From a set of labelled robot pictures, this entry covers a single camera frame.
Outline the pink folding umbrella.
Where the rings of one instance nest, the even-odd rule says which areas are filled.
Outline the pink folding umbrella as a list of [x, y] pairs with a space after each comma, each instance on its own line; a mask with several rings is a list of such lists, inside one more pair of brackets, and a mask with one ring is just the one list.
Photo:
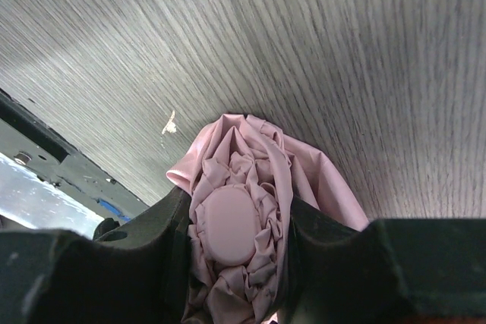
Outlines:
[[191, 197], [185, 323], [261, 323], [273, 313], [295, 197], [349, 228], [368, 225], [323, 152], [253, 115], [208, 124], [167, 177]]

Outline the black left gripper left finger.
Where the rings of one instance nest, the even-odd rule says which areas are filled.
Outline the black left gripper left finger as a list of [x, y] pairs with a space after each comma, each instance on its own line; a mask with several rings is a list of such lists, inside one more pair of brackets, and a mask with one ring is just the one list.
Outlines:
[[68, 230], [1, 233], [3, 323], [179, 323], [191, 199], [172, 189], [96, 240]]

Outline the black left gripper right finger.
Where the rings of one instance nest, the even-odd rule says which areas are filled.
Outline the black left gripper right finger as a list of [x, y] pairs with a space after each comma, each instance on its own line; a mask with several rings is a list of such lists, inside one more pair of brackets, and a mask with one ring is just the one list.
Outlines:
[[378, 219], [356, 231], [294, 199], [281, 323], [483, 323], [482, 219]]

